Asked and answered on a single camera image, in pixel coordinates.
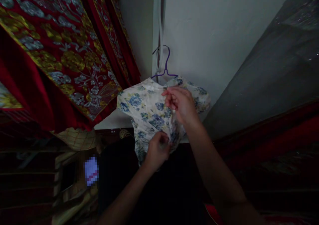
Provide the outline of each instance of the purple hanger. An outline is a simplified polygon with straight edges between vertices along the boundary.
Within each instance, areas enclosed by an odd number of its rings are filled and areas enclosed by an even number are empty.
[[[166,74],[167,74],[168,76],[175,76],[175,77],[178,77],[178,75],[175,75],[175,74],[169,74],[169,73],[168,73],[168,70],[167,70],[167,61],[168,61],[169,56],[170,56],[170,49],[169,49],[169,47],[168,47],[168,46],[166,46],[166,45],[163,45],[163,46],[165,46],[165,47],[167,47],[167,48],[168,48],[168,57],[167,57],[167,59],[166,59],[164,72],[163,72],[163,74],[160,74],[160,75],[154,75],[154,76],[152,76],[152,77],[151,77],[151,79],[153,79],[154,77],[163,76],[163,75],[165,74],[165,72],[166,72]]]

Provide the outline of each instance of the floral embroidery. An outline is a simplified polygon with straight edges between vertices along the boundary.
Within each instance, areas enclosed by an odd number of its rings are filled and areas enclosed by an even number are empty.
[[[50,75],[58,85],[71,83],[71,78],[68,75],[64,75],[62,72],[50,72]]]
[[[108,36],[109,42],[112,46],[112,49],[113,49],[114,54],[116,56],[116,59],[117,59],[119,65],[121,66],[122,71],[124,72],[124,75],[126,76],[126,78],[128,78],[129,74],[128,74],[128,71],[127,71],[126,66],[125,66],[125,61],[124,61],[122,52],[120,50],[117,36],[114,33],[115,30],[113,28],[113,24],[111,23],[109,12],[106,9],[105,0],[92,0],[92,1],[96,7],[96,11],[99,14],[100,21],[101,21],[101,23],[105,29],[105,32]]]
[[[157,108],[159,111],[164,110],[164,104],[163,104],[163,103],[156,102],[156,103],[155,103],[155,106],[156,106],[156,108]]]
[[[0,82],[0,108],[18,109],[23,108],[17,99]]]
[[[129,112],[130,111],[128,106],[127,106],[127,104],[125,104],[123,102],[121,102],[121,104],[120,104],[120,110],[123,111],[123,112]]]
[[[122,89],[81,0],[0,3],[1,26],[71,102],[94,120]]]
[[[130,46],[131,53],[132,53],[132,55],[134,57],[134,60],[135,60],[135,56],[134,56],[134,53],[133,53],[133,50],[132,50],[132,46],[131,46],[131,41],[130,41],[129,35],[128,35],[127,31],[126,31],[125,25],[124,25],[124,21],[123,21],[123,18],[122,18],[122,14],[121,14],[121,11],[120,11],[118,0],[111,0],[111,1],[112,1],[114,9],[116,11],[116,15],[117,15],[117,17],[118,17],[118,19],[119,19],[119,21],[121,23],[122,30],[124,32],[126,40],[127,40],[128,44]]]

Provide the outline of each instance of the white wall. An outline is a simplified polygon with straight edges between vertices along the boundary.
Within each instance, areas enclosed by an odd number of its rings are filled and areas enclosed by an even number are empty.
[[[212,139],[319,98],[318,0],[287,0],[206,117]]]
[[[284,1],[166,0],[169,72],[205,88],[213,105]]]
[[[120,0],[120,8],[143,81],[152,74],[153,0]],[[125,127],[132,127],[129,116],[115,110],[94,128]]]

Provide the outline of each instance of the white shirt with blue flowers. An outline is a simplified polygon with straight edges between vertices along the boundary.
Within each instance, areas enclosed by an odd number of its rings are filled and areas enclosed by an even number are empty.
[[[192,93],[198,113],[210,108],[210,96],[206,90],[178,77],[161,86],[151,78],[125,89],[117,96],[117,108],[131,116],[134,127],[135,153],[141,165],[147,153],[149,141],[157,131],[164,131],[172,142],[171,153],[176,150],[185,130],[177,122],[175,111],[165,105],[161,94],[168,86],[185,88]]]

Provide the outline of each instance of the gold embroidery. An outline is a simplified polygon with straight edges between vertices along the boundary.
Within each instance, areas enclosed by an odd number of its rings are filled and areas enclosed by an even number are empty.
[[[99,55],[102,55],[103,53],[104,53],[104,51],[103,51],[103,49],[102,49],[102,47],[101,47],[101,44],[100,43],[98,43],[98,42],[96,42],[96,41],[94,41],[94,47],[95,47],[95,49],[96,49],[96,52],[99,54]]]
[[[29,23],[21,15],[15,13],[15,12],[11,12],[11,11],[9,11],[8,14],[11,16],[11,18],[14,18],[14,19],[20,21],[27,29],[29,29],[29,30],[35,30],[36,29],[31,23]]]
[[[63,84],[61,85],[61,91],[67,95],[72,95],[75,89],[71,84]]]
[[[63,66],[70,68],[74,72],[83,71],[85,64],[82,57],[79,54],[75,54],[74,51],[66,51],[61,57]]]
[[[89,101],[89,102],[91,101],[91,95],[90,94],[86,94],[85,98],[86,98],[87,101]]]
[[[47,72],[62,70],[62,64],[57,62],[56,58],[47,51],[31,51],[29,52],[29,55],[37,62],[37,65],[40,68],[45,69]]]
[[[75,6],[77,9],[80,7],[75,4],[71,4],[71,6]],[[102,77],[102,75],[100,75],[100,72],[107,72],[107,70],[112,73],[112,68],[107,61],[104,50],[97,39],[93,25],[85,10],[78,12],[79,14],[71,13],[78,21],[82,21],[82,25],[81,23],[80,25],[76,23],[75,20],[72,22],[72,19],[66,15],[65,12],[60,12],[61,18],[64,21],[60,20],[58,15],[52,16],[46,14],[46,18],[43,20],[41,19],[41,22],[38,22],[39,16],[35,15],[33,17],[30,14],[24,14],[21,7],[14,7],[13,9],[6,10],[0,5],[0,24],[15,42],[32,58],[37,66],[42,69],[55,85],[70,98],[72,103],[74,103],[75,106],[91,120],[94,120],[111,99],[116,97],[117,92],[122,90],[122,88],[117,82],[115,83],[116,79],[110,76]],[[34,27],[27,19],[34,22],[36,27]],[[30,36],[33,39],[39,40],[41,39],[40,35],[44,37],[43,41],[32,41],[26,37]],[[54,43],[49,44],[47,37]],[[93,71],[92,67],[94,63],[99,69],[95,68]],[[66,68],[69,68],[75,73],[70,72],[68,74]],[[87,68],[89,72],[82,72],[85,68]],[[64,84],[66,79],[64,79],[64,82],[60,81],[58,76],[60,74],[57,74],[57,71],[62,72],[62,75],[67,77],[68,84]],[[112,81],[105,84],[106,80],[109,80],[110,78]],[[94,82],[98,84],[90,83],[90,80],[96,80]],[[70,84],[74,82],[79,85],[73,86]],[[89,93],[94,93],[94,95],[97,93],[97,95],[100,96],[99,108],[96,108],[96,105],[90,106],[85,100],[83,102],[76,101],[78,96],[83,95],[84,98],[86,98]]]
[[[128,78],[128,72],[127,72],[127,69],[126,69],[126,64],[125,64],[123,58],[119,57],[119,54],[121,54],[121,51],[118,50],[117,45],[115,45],[115,43],[113,42],[114,40],[117,42],[117,37],[116,37],[116,33],[114,32],[113,24],[112,24],[112,22],[110,20],[108,21],[108,24],[106,24],[106,22],[104,20],[105,16],[107,16],[109,18],[108,11],[103,9],[103,6],[106,7],[105,0],[99,0],[100,5],[98,5],[97,0],[93,0],[93,3],[94,3],[94,6],[95,6],[95,9],[99,13],[99,18],[100,18],[101,23],[102,23],[102,25],[103,25],[106,33],[107,33],[107,36],[109,38],[109,42],[110,42],[110,44],[112,46],[112,49],[113,49],[113,51],[115,53],[116,59],[117,59],[119,65],[121,65],[121,69],[122,69],[124,75]]]
[[[61,35],[57,31],[53,30],[50,24],[41,24],[41,28],[46,31],[48,38],[52,41],[62,42]]]
[[[126,40],[127,40],[128,44],[129,44],[129,46],[130,46],[130,49],[131,49],[133,58],[134,58],[134,60],[136,61],[135,56],[134,56],[134,53],[133,53],[133,49],[132,49],[132,46],[131,46],[131,41],[130,41],[129,35],[128,35],[128,33],[127,33],[126,27],[125,27],[125,25],[124,25],[124,20],[123,20],[123,18],[122,18],[121,11],[118,10],[118,7],[119,7],[119,6],[118,6],[118,1],[117,1],[117,0],[111,0],[111,2],[112,2],[112,5],[113,5],[114,10],[115,10],[115,12],[116,12],[116,16],[117,16],[117,18],[118,18],[119,21],[120,21],[120,24],[121,24],[123,33],[124,33],[124,35],[125,35],[125,37],[126,37]]]
[[[87,40],[86,31],[83,27],[80,28],[80,34],[77,33],[72,34],[73,38],[77,41],[77,43],[81,46],[85,45],[85,41]]]
[[[105,102],[105,101],[101,101],[101,102],[100,102],[100,106],[102,106],[102,107],[106,106],[106,102]]]
[[[63,29],[63,32],[61,33],[61,36],[64,39],[64,41],[66,41],[68,43],[72,42],[71,33],[68,30]]]
[[[94,65],[94,63],[97,63],[97,64],[102,63],[95,52],[86,52],[84,61],[85,61],[86,68],[89,70],[91,69],[92,65]]]
[[[1,108],[18,109],[23,108],[22,105],[11,93],[3,93],[0,95]]]

